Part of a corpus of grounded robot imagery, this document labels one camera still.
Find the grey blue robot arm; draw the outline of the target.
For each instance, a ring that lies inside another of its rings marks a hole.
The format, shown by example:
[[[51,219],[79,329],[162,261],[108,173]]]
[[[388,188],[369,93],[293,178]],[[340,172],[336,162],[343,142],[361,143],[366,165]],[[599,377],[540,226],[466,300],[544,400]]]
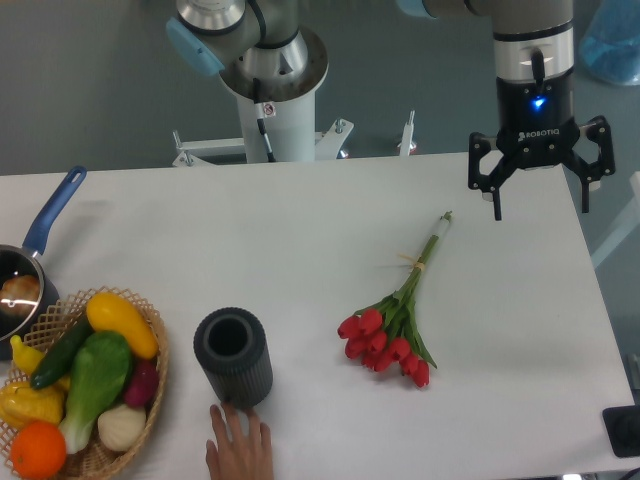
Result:
[[[573,108],[573,5],[569,1],[403,1],[411,16],[475,15],[493,30],[500,128],[469,138],[468,185],[493,203],[517,170],[562,165],[581,193],[613,174],[603,117],[578,124]],[[315,132],[315,93],[326,48],[300,24],[294,1],[180,1],[166,25],[195,71],[220,76],[237,100],[247,160],[310,162],[337,150]]]

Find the bare human hand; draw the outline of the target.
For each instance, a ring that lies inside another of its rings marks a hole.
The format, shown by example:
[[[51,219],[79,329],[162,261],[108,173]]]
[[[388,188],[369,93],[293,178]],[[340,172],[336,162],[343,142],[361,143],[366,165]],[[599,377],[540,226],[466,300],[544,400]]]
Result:
[[[206,442],[209,476],[211,479],[273,480],[271,430],[253,408],[242,413],[248,421],[247,432],[242,428],[239,411],[232,404],[210,406],[215,439]]]

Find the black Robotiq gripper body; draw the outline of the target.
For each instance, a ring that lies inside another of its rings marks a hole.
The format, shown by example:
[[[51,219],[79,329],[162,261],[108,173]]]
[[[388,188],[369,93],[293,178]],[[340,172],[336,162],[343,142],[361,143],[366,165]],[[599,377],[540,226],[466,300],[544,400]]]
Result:
[[[496,87],[496,146],[505,165],[530,170],[559,164],[560,147],[576,136],[573,76],[563,74],[540,84],[498,78]]]

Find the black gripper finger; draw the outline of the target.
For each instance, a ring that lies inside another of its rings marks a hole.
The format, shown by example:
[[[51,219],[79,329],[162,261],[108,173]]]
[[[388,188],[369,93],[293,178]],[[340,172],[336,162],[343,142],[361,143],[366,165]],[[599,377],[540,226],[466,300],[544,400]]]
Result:
[[[602,115],[583,124],[571,118],[560,129],[559,146],[561,164],[580,181],[581,212],[588,213],[592,187],[614,174],[610,124]]]
[[[493,205],[496,221],[502,220],[501,187],[523,165],[523,149],[505,132],[493,137],[480,132],[469,136],[468,188],[479,191]]]

